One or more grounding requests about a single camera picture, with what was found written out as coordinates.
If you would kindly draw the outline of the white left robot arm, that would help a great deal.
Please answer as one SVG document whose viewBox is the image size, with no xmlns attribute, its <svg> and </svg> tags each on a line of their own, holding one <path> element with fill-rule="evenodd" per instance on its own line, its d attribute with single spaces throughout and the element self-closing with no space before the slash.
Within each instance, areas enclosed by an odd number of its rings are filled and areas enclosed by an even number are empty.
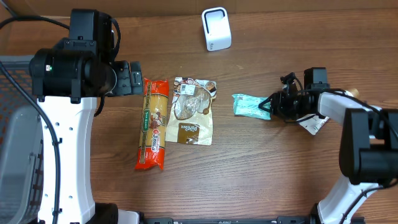
<svg viewBox="0 0 398 224">
<path fill-rule="evenodd" d="M 40 49 L 30 61 L 41 112 L 44 186 L 39 223 L 140 223 L 138 212 L 96 203 L 90 180 L 91 128 L 101 96 L 143 92 L 141 65 L 91 50 Z"/>
</svg>

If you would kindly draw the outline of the teal wet wipes pack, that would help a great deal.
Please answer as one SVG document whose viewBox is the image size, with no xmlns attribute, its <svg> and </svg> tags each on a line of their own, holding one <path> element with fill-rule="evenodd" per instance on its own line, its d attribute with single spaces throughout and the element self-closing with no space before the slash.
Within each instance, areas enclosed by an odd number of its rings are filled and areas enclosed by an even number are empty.
<svg viewBox="0 0 398 224">
<path fill-rule="evenodd" d="M 236 93 L 233 97 L 233 113 L 236 116 L 246 116 L 250 118 L 270 120 L 270 112 L 261 110 L 259 104 L 267 99 L 267 97 L 256 97 Z"/>
</svg>

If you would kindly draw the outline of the white leaf print tube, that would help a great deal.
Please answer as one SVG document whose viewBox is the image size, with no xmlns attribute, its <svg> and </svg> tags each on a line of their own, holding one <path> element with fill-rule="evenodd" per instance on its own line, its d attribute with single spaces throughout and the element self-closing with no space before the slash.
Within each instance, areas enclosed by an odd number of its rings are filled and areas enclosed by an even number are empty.
<svg viewBox="0 0 398 224">
<path fill-rule="evenodd" d="M 298 123 L 312 135 L 316 135 L 330 119 L 343 125 L 347 109 L 363 109 L 349 91 L 324 89 L 307 91 L 307 93 L 317 95 L 318 114 Z"/>
</svg>

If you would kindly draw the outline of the beige brown snack pouch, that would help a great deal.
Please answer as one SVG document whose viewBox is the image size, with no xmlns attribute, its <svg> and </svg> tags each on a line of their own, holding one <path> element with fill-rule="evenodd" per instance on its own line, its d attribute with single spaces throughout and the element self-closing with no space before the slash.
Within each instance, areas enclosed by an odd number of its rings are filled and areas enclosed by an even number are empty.
<svg viewBox="0 0 398 224">
<path fill-rule="evenodd" d="M 216 93 L 215 81 L 175 78 L 165 140 L 210 146 L 213 139 L 211 105 Z"/>
</svg>

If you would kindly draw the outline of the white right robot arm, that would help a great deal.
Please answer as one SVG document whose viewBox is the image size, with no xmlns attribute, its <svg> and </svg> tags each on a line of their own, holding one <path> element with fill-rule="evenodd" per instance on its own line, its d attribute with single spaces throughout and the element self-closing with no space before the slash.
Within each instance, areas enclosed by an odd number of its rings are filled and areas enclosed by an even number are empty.
<svg viewBox="0 0 398 224">
<path fill-rule="evenodd" d="M 341 89 L 273 93 L 260 110 L 291 123 L 308 116 L 330 118 L 342 126 L 339 166 L 342 173 L 318 202 L 307 223 L 364 223 L 354 214 L 373 193 L 397 185 L 397 110 L 371 106 Z"/>
</svg>

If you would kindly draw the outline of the orange spaghetti pasta pack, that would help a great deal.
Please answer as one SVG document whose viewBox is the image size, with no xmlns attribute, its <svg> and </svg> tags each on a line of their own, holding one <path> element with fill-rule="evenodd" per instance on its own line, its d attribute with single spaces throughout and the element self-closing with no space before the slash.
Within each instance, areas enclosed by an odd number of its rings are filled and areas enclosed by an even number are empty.
<svg viewBox="0 0 398 224">
<path fill-rule="evenodd" d="M 144 80 L 144 102 L 136 169 L 164 168 L 169 83 Z"/>
</svg>

